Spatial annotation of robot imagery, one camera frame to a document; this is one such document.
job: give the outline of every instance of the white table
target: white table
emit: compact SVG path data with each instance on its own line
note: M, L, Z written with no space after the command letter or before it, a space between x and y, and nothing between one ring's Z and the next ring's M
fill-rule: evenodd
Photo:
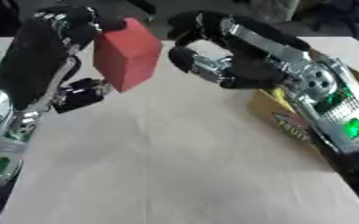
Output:
M352 38L307 40L359 70ZM340 177L247 112L252 91L181 73L170 46L139 87L45 117L1 224L359 224Z

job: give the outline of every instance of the red cube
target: red cube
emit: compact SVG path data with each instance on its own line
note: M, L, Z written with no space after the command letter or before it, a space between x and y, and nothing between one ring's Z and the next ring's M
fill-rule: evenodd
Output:
M151 78L162 43L135 18L127 28L104 33L95 41L94 66L119 92Z

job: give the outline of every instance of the robotic fingertip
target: robotic fingertip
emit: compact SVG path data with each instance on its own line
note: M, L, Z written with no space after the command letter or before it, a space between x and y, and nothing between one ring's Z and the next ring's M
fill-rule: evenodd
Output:
M168 53L169 60L184 73L192 70L194 65L194 56L197 52L187 48L176 46Z

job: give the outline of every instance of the robotic hand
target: robotic hand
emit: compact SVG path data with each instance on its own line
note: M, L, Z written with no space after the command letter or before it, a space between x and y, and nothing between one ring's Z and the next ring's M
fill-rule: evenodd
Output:
M0 90L16 110L44 107L60 83L78 70L74 55L99 33L125 26L122 20L109 23L87 7L38 11L18 31L0 63Z
M359 196L359 83L339 59L248 17L212 11L169 20L172 63L224 88L281 87L328 162ZM186 48L205 39L233 56L211 60Z
M40 10L22 25L0 62L0 213L43 112L87 106L108 92L104 80L61 86L80 68L75 54L100 33L125 27L123 20L110 22L91 8L70 6Z

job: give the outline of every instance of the cardboard box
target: cardboard box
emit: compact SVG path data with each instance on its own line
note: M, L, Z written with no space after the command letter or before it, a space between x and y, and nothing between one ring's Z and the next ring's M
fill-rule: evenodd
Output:
M359 82L359 72L350 68L353 75ZM320 151L313 145L307 134L308 125L294 111L281 104L272 94L259 89L255 91L248 103L250 112L271 126L281 129L284 135L299 141L304 148L315 151L320 155Z

